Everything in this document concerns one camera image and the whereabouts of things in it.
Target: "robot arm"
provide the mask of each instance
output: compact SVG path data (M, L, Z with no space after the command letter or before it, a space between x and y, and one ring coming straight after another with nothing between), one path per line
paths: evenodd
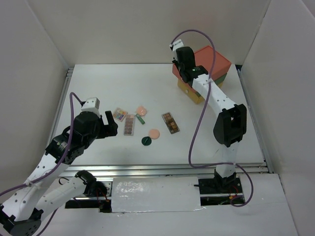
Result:
M179 39L170 45L174 54L173 63L182 80L204 98L211 88L208 104L216 114L217 121L213 130L214 137L222 144L222 162L235 163L239 142L246 133L247 109L243 104L237 105L209 78L208 71L196 66L194 52L185 47ZM221 187L230 184L236 178L234 165L218 165L215 178Z
M117 135L118 126L111 112L105 112L108 125L104 125L98 108L97 98L90 98L83 102L82 112L74 119L72 141L64 161L49 176L32 183L57 165L67 147L70 126L61 135L54 137L48 145L41 161L25 181L27 187L16 191L0 206L0 223L11 235L33 235L47 215L79 194L93 196L99 189L106 193L105 186L97 182L92 174L80 171L65 185L44 195L53 181L71 165L76 157L82 155L95 139Z

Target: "small rectangular palette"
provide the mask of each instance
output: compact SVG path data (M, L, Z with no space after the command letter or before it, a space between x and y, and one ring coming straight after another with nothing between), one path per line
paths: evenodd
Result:
M124 111L123 109L117 108L114 111L113 117L114 119L119 120L120 122L123 122L127 114L128 112Z
M133 135L135 120L136 120L135 115L128 114L126 116L125 127L124 127L124 135L127 135L127 136Z
M179 132L179 128L170 112L163 114L162 117L171 134Z

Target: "red box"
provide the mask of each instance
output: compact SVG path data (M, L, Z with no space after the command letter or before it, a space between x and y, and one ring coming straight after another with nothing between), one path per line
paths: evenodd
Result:
M212 62L213 62L213 49L209 45L196 51L195 53L195 61L196 65L203 65L207 71L210 70ZM231 66L231 62L222 56L220 53L216 52L216 63L215 67L212 72L212 79L215 81L216 79L220 78L224 74L226 74ZM173 65L173 74L178 78L182 79L179 75L179 71L177 70L176 66ZM188 88L192 91L196 92L192 89L188 84L186 84Z

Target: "pink round compact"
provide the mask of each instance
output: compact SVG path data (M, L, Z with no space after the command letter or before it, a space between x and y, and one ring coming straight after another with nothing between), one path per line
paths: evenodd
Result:
M149 137L151 139L158 139L159 138L159 131L157 129L151 129L149 131Z
M144 106L140 106L137 108L137 114L139 114L140 116L145 116L147 113L147 109L144 108Z

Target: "white table surface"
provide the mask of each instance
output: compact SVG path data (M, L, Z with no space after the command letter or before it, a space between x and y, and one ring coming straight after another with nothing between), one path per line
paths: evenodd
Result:
M246 105L234 65L227 74L222 90L236 103ZM117 107L129 113L134 113L139 105L148 110L144 125L136 120L133 136L124 136L125 121L117 121L118 135L95 140L73 165L188 163L189 146L204 103L194 104L177 87L177 78L172 74L171 64L75 65L55 135L70 124L70 92L75 92L81 100L97 97L100 100L99 110L104 118L105 111L113 112ZM74 103L75 114L78 115L81 111L80 105L75 99ZM180 132L169 133L161 117L166 112L171 112ZM262 164L263 156L249 113L247 117L247 133L240 143L237 162ZM215 122L215 114L208 106L194 145L193 163L220 161L218 149L221 145L213 135ZM152 140L152 144L145 147L141 144L141 139L152 128L160 131L160 138Z

